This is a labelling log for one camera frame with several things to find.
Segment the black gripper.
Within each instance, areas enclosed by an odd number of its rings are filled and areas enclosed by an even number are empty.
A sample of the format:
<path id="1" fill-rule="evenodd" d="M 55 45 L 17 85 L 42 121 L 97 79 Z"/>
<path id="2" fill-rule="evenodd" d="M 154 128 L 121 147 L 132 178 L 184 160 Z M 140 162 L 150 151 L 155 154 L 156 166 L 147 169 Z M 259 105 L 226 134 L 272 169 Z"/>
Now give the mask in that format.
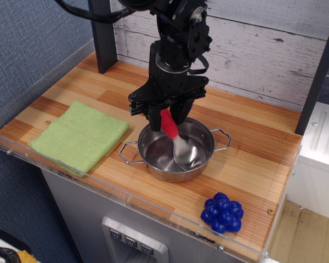
<path id="1" fill-rule="evenodd" d="M 173 68 L 161 59 L 151 59 L 149 79 L 128 97 L 131 115 L 148 115 L 151 129 L 159 132 L 161 110 L 170 107 L 175 124 L 182 124 L 194 100 L 205 97 L 205 86 L 209 82 L 205 76 L 191 75 L 190 67 L 191 63 L 185 63 Z"/>

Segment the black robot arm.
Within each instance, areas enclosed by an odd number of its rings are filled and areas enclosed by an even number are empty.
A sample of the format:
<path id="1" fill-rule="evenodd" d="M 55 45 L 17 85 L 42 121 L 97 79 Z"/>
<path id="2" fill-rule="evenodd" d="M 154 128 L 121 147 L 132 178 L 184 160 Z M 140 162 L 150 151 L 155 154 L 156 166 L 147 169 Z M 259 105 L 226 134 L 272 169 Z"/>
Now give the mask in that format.
<path id="1" fill-rule="evenodd" d="M 206 95 L 209 67 L 203 57 L 212 38 L 206 24 L 205 1 L 121 1 L 131 11 L 148 10 L 157 17 L 160 39 L 150 46 L 149 78 L 132 92 L 131 115 L 143 114 L 153 131 L 161 129 L 160 112 L 169 109 L 177 125 L 188 116 L 194 100 Z"/>

